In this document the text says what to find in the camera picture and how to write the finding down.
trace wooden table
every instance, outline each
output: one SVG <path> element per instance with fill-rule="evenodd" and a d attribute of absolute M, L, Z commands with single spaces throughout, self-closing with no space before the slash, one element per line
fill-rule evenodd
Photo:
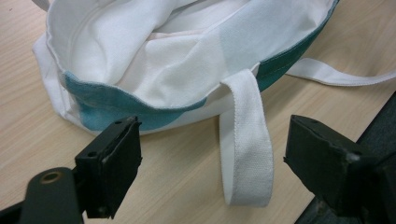
<path fill-rule="evenodd" d="M 306 56 L 349 74 L 396 69 L 396 1 L 341 1 Z M 0 1 L 0 209 L 23 200 L 31 177 L 74 157 L 94 136 L 58 117 L 42 85 L 33 43 L 46 13 L 28 0 Z M 327 87 L 282 77 L 262 93 L 274 145 L 274 194 L 266 208 L 223 199 L 218 118 L 141 137 L 143 163 L 115 220 L 87 223 L 292 223 L 313 195 L 282 161 L 291 114 L 318 119 L 357 140 L 396 90 Z"/>

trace canvas fabric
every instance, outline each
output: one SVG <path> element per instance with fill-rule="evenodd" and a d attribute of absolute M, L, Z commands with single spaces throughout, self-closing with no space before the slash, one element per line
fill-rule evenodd
<path fill-rule="evenodd" d="M 127 116 L 152 133 L 219 115 L 228 204 L 265 206 L 271 198 L 260 92 L 290 68 L 330 84 L 342 75 L 297 62 L 337 0 L 34 2 L 48 11 L 34 53 L 55 111 L 92 133 Z"/>

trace tote bag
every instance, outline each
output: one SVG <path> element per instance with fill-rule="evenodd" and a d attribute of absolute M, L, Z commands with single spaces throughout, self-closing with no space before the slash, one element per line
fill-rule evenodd
<path fill-rule="evenodd" d="M 34 53 L 55 111 L 92 133 L 127 116 L 152 133 L 219 115 L 227 204 L 265 206 L 271 197 L 260 92 L 292 65 L 292 75 L 324 83 L 342 75 L 296 63 L 337 0 L 34 2 L 48 11 Z"/>

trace white strap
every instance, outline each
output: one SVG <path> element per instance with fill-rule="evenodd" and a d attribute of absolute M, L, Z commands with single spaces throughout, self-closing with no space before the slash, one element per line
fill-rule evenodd
<path fill-rule="evenodd" d="M 295 63 L 287 74 L 332 86 L 367 86 L 396 77 L 396 71 L 375 77 L 355 77 L 339 72 L 326 63 L 309 58 L 301 59 Z"/>
<path fill-rule="evenodd" d="M 43 9 L 44 11 L 48 11 L 50 8 L 49 0 L 32 0 L 38 7 Z"/>
<path fill-rule="evenodd" d="M 227 204 L 265 206 L 273 184 L 273 152 L 256 78 L 250 70 L 225 78 L 234 108 L 220 115 L 220 151 Z"/>

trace wooden surface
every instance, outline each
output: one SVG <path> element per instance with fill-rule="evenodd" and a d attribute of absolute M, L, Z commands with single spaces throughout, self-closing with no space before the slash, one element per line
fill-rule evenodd
<path fill-rule="evenodd" d="M 306 53 L 344 72 L 374 76 L 396 69 L 396 1 L 341 1 Z M 45 12 L 28 0 L 0 1 L 0 209 L 21 201 L 30 178 L 74 157 L 93 136 L 52 110 L 31 47 Z M 143 163 L 115 220 L 86 223 L 292 223 L 313 195 L 283 163 L 289 119 L 318 119 L 357 140 L 396 90 L 326 87 L 282 77 L 262 94 L 274 145 L 274 194 L 266 208 L 223 199 L 218 118 L 141 137 Z"/>

